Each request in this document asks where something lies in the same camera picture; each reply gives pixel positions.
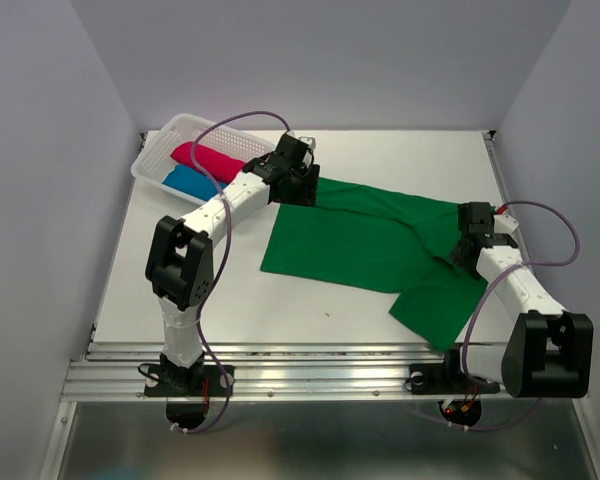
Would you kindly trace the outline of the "green t shirt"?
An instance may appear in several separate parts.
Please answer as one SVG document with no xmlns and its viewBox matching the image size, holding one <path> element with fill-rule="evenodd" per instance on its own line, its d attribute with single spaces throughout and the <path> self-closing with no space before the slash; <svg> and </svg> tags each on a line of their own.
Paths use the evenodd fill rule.
<svg viewBox="0 0 600 480">
<path fill-rule="evenodd" d="M 458 206 L 328 178 L 313 207 L 282 205 L 261 270 L 394 294 L 389 313 L 450 349 L 486 283 L 452 264 Z"/>
</svg>

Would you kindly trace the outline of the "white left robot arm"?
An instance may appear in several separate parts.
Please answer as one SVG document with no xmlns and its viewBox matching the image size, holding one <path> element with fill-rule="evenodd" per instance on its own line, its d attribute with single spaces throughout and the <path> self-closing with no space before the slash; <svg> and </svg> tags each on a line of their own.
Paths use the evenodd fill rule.
<svg viewBox="0 0 600 480">
<path fill-rule="evenodd" d="M 164 345 L 157 372 L 149 377 L 185 396 L 204 385 L 204 351 L 198 332 L 199 309 L 216 275 L 214 249 L 230 245 L 242 220 L 271 204 L 316 204 L 320 166 L 315 141 L 283 134 L 274 150 L 247 162 L 220 192 L 189 214 L 163 217 L 156 225 L 145 277 L 158 297 Z"/>
</svg>

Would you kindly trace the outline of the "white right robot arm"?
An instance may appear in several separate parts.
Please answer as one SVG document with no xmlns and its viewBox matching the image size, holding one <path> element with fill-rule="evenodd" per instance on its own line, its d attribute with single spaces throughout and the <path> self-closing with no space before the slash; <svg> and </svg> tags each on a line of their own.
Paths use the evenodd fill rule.
<svg viewBox="0 0 600 480">
<path fill-rule="evenodd" d="M 534 275 L 513 238 L 518 223 L 508 207 L 487 202 L 457 208 L 460 239 L 451 262 L 486 281 L 481 304 L 496 296 L 513 323 L 502 348 L 478 347 L 466 336 L 459 356 L 440 366 L 443 384 L 462 390 L 472 382 L 501 386 L 514 398 L 581 398 L 589 388 L 594 327 L 568 311 Z"/>
</svg>

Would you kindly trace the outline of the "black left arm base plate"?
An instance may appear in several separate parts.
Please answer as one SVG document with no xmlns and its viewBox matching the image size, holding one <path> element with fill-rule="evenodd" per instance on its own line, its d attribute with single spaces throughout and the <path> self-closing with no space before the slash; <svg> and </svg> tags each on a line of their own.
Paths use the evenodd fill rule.
<svg viewBox="0 0 600 480">
<path fill-rule="evenodd" d="M 232 394 L 234 367 L 224 367 L 231 385 L 216 365 L 197 364 L 192 373 L 169 373 L 160 364 L 141 363 L 138 373 L 144 378 L 144 395 L 149 398 L 211 398 Z"/>
</svg>

